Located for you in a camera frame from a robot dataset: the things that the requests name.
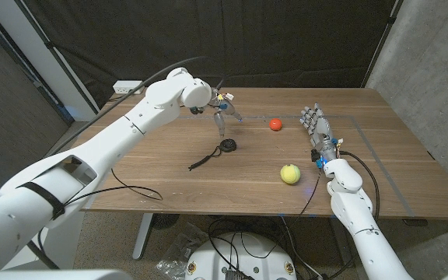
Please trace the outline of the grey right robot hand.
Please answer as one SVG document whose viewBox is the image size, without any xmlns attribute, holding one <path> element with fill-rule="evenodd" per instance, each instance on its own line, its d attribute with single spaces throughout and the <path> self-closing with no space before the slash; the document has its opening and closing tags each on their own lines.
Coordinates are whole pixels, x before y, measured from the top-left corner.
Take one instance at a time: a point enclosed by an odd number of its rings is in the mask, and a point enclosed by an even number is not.
<svg viewBox="0 0 448 280">
<path fill-rule="evenodd" d="M 320 105 L 315 103 L 314 107 L 304 107 L 301 114 L 300 123 L 307 130 L 310 143 L 315 154 L 318 154 L 318 158 L 324 163 L 338 159 L 338 148 L 331 126 Z"/>
</svg>

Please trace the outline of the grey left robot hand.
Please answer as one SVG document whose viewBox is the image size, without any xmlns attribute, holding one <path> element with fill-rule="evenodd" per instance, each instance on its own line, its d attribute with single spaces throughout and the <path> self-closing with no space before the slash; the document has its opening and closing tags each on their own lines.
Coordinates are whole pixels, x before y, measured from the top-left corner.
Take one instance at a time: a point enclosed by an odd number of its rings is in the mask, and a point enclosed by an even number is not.
<svg viewBox="0 0 448 280">
<path fill-rule="evenodd" d="M 233 116 L 239 122 L 243 121 L 240 113 L 233 106 L 232 101 L 235 99 L 235 96 L 231 93 L 220 93 L 218 89 L 214 88 L 212 90 L 212 97 L 208 102 L 208 106 L 215 109 L 214 113 L 214 121 L 219 130 L 219 136 L 221 139 L 225 137 L 225 120 L 224 116 Z"/>
</svg>

